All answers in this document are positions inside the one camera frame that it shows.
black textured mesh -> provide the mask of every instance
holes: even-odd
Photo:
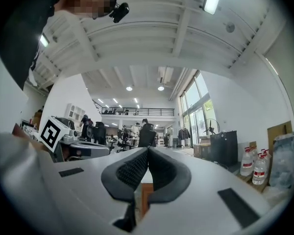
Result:
[[[117,178],[136,190],[148,168],[147,151],[135,159],[124,163],[117,170]]]
[[[154,191],[166,186],[176,177],[175,166],[151,150],[148,151],[148,167]]]

head-mounted camera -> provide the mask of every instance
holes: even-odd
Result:
[[[117,0],[110,0],[110,5],[108,8],[104,8],[104,13],[99,14],[98,17],[104,17],[109,15],[114,23],[118,23],[123,17],[125,17],[129,12],[129,7],[126,2],[121,5],[117,4]]]

white cabinet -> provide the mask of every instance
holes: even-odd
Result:
[[[64,117],[72,120],[75,125],[75,130],[78,131],[81,129],[81,127],[79,127],[79,123],[81,122],[84,114],[85,114],[85,111],[81,109],[80,107],[73,104],[68,104]]]

label on bottle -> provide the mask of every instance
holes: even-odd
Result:
[[[248,168],[251,168],[252,167],[252,164],[253,163],[249,163],[249,164],[243,164],[243,169],[248,169]]]
[[[255,171],[254,172],[254,177],[255,178],[263,178],[264,176],[265,176],[265,172],[264,171],[261,171],[261,172]]]

black camera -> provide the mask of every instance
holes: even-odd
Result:
[[[113,19],[114,23],[118,23],[123,17],[129,12],[129,7],[126,2],[116,7],[110,14],[109,17]]]

